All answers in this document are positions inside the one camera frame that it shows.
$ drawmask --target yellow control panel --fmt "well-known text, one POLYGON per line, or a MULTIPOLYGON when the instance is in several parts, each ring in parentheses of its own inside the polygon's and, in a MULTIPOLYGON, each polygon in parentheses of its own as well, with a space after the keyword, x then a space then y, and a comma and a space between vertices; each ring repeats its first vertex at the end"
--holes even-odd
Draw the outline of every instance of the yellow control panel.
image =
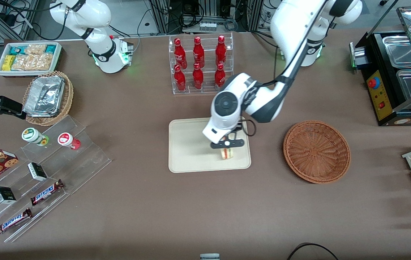
POLYGON ((382 84, 382 78, 379 71, 374 72, 374 74, 372 74, 366 81, 366 84, 368 85, 369 93, 371 94, 377 118, 383 120, 385 117, 392 114, 392 106, 390 105, 387 92, 385 92, 385 87, 382 84))

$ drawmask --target snickers bar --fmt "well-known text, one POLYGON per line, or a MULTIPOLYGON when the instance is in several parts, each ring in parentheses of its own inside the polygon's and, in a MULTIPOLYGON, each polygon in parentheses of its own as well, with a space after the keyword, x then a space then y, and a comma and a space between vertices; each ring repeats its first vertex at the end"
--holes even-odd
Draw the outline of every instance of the snickers bar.
POLYGON ((22 214, 18 214, 14 218, 12 218, 9 221, 3 223, 3 225, 0 225, 0 234, 5 232, 8 228, 18 224, 22 220, 25 220, 25 219, 28 219, 28 218, 31 218, 31 217, 33 217, 32 216, 32 211, 30 211, 30 209, 27 208, 24 212, 22 212, 22 214))
POLYGON ((48 198, 51 194, 55 193, 58 189, 64 187, 64 183, 59 179, 53 185, 39 193, 37 196, 31 198, 32 206, 37 205, 39 202, 43 201, 44 199, 48 198))

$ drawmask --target empty wicker basket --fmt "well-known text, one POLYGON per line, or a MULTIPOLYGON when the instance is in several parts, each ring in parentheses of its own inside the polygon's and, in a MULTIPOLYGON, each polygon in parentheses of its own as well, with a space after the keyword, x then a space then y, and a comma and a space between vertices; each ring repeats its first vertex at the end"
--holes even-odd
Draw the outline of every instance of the empty wicker basket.
POLYGON ((291 169, 313 183, 338 181, 350 166, 350 148, 336 129, 321 121, 295 124, 283 143, 291 169))

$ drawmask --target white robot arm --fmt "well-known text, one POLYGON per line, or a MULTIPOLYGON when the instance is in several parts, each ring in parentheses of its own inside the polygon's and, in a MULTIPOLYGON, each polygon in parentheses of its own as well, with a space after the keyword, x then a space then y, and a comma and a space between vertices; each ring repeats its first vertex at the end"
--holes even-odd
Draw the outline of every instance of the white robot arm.
POLYGON ((229 142, 227 138, 240 128, 241 111, 258 123, 274 120, 300 66, 304 62, 310 65, 316 59, 328 30, 329 23, 323 26, 326 24, 323 19, 344 17, 344 21, 352 22, 358 18, 361 9, 360 0, 283 0, 273 15, 270 30, 286 59, 284 71, 265 84, 245 73, 234 75, 225 82, 225 88, 212 101, 211 118, 202 131, 212 141, 212 148, 243 145, 243 142, 229 142), (272 84, 275 87, 270 90, 267 86, 272 84))
POLYGON ((50 10, 53 19, 65 25, 85 40, 93 52, 96 65, 103 72, 115 73, 131 65, 133 45, 120 39, 112 39, 105 27, 111 23, 111 11, 99 0, 60 0, 52 1, 50 10))

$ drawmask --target brown tablecloth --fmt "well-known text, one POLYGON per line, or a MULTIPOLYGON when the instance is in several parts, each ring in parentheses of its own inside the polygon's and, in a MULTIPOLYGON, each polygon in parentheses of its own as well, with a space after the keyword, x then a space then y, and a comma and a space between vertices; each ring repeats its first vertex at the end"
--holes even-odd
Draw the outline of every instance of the brown tablecloth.
MULTIPOLYGON (((411 174, 401 158, 411 127, 378 127, 361 75, 348 71, 348 43, 364 31, 329 32, 279 117, 250 138, 250 168, 182 174, 168 169, 168 124, 210 116, 213 95, 172 94, 168 37, 142 38, 133 65, 116 74, 96 67, 83 41, 61 42, 70 114, 114 161, 16 242, 0 238, 0 258, 286 259, 316 242, 340 259, 411 259, 411 174), (338 182, 307 183, 286 164, 283 137, 303 120, 327 122, 348 141, 351 167, 338 182)), ((234 37, 235 73, 273 79, 275 49, 250 33, 234 37)), ((22 100, 29 82, 0 77, 0 95, 22 100)), ((0 116, 0 148, 25 145, 28 126, 0 116)))

